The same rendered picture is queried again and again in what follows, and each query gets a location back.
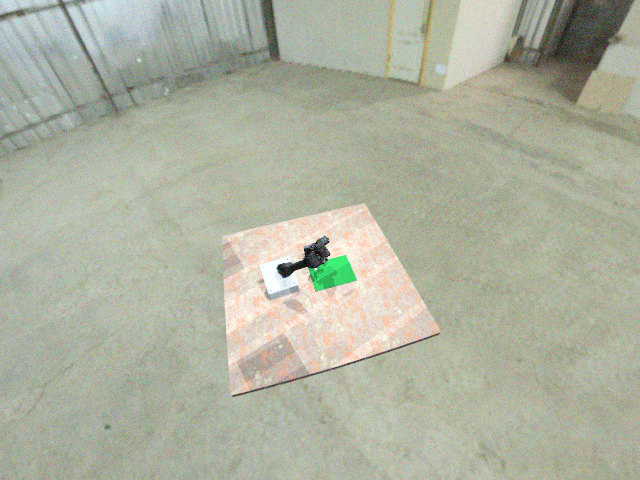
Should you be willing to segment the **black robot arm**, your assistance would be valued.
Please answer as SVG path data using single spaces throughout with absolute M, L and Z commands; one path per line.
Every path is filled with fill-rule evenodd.
M 312 252 L 310 252 L 304 260 L 298 261 L 293 264 L 292 262 L 278 264 L 278 266 L 276 267 L 277 273 L 280 274 L 281 277 L 284 279 L 291 276 L 292 273 L 296 270 L 299 270 L 305 267 L 308 267 L 310 269 L 317 268 L 321 264 L 325 264 L 325 262 L 328 261 L 328 258 L 326 256 L 327 253 L 325 251 L 326 250 L 325 245 L 329 243 L 329 240 L 330 239 L 327 238 L 326 236 L 323 236 L 321 239 L 317 239 L 315 243 L 309 246 L 309 249 L 311 249 Z M 316 255 L 315 253 L 319 253 L 319 255 Z

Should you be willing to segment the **green circuit board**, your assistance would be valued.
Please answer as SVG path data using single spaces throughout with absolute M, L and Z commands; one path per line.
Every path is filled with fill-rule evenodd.
M 328 259 L 325 264 L 308 269 L 315 292 L 357 281 L 346 255 Z

